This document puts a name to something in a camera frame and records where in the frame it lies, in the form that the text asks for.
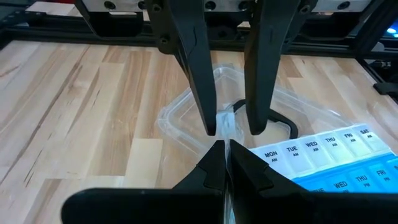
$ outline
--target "white plastic piece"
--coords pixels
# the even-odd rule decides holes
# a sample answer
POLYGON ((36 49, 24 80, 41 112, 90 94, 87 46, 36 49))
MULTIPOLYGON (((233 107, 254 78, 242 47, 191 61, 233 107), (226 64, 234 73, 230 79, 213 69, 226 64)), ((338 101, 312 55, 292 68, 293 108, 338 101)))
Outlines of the white plastic piece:
POLYGON ((363 141, 368 144, 373 152, 384 152, 391 150, 390 147, 384 143, 384 141, 382 141, 367 124, 360 124, 352 127, 352 129, 357 135, 362 137, 363 141))
POLYGON ((301 146, 300 141, 291 140, 279 144, 280 150, 284 153, 290 166, 297 173, 310 172, 313 170, 312 163, 307 157, 304 148, 301 146))
POLYGON ((308 136, 298 140, 316 167, 327 167, 334 163, 327 149, 315 136, 308 136))
POLYGON ((370 148, 351 128, 338 130, 336 134, 356 157, 363 157, 371 153, 370 148))
POLYGON ((347 150, 344 144, 339 140, 335 132, 329 132, 317 135, 319 141, 326 147, 329 154, 336 162, 352 161, 353 155, 347 150))
POLYGON ((251 152, 266 161, 276 172, 288 178, 293 177, 292 169, 277 144, 251 149, 251 152))

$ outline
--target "transparent plastic box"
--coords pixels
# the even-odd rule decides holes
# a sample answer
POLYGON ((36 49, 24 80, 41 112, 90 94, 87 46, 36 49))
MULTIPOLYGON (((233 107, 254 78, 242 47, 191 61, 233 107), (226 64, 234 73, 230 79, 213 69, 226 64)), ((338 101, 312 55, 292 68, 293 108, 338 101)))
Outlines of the transparent plastic box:
MULTIPOLYGON (((243 71, 230 65, 216 65, 214 66, 214 76, 219 110, 244 99, 243 71)), ((299 137, 353 125, 350 120, 338 113, 277 85, 274 89, 271 108, 297 125, 299 137)), ((289 139, 289 126, 272 121, 268 121, 267 128, 262 134, 252 136, 244 106, 237 110, 235 117, 240 133, 243 134, 236 140, 247 148, 289 139)), ((207 136, 198 107, 189 88, 161 110, 157 122, 159 128, 168 138, 194 153, 198 160, 206 154, 216 140, 222 139, 219 136, 207 136)))

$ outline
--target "wooden surface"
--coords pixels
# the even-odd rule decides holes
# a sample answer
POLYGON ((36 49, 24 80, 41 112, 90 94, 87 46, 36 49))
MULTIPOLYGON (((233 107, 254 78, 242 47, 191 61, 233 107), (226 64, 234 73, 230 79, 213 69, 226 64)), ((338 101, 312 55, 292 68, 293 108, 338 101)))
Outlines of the wooden surface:
MULTIPOLYGON (((77 15, 72 6, 35 11, 77 15)), ((213 52, 243 67, 243 55, 213 52)), ((197 159, 162 137, 156 117, 183 92, 177 61, 157 49, 14 41, 0 52, 0 223, 59 223, 90 187, 169 188, 197 159)), ((353 59, 283 56, 278 83, 368 123, 398 149, 398 106, 353 59)))

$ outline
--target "blue pill organizer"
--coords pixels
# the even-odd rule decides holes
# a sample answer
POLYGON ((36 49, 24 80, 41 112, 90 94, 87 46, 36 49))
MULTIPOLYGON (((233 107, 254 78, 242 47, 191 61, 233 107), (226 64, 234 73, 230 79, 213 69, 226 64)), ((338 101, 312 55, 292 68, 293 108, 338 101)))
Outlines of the blue pill organizer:
POLYGON ((398 192, 398 157, 366 124, 251 151, 308 190, 398 192))

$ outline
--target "wooden table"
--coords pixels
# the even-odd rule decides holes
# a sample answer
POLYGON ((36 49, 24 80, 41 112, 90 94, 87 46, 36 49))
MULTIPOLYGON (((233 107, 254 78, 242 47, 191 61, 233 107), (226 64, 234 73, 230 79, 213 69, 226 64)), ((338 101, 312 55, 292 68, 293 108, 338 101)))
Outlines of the wooden table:
MULTIPOLYGON (((74 14, 37 3, 33 11, 74 14)), ((243 67, 243 54, 213 52, 243 67)), ((90 187, 169 188, 196 160, 162 138, 161 108, 188 87, 157 49, 14 41, 0 52, 0 223, 59 223, 90 187)), ((278 83, 368 123, 398 152, 398 105, 354 59, 283 56, 278 83)))

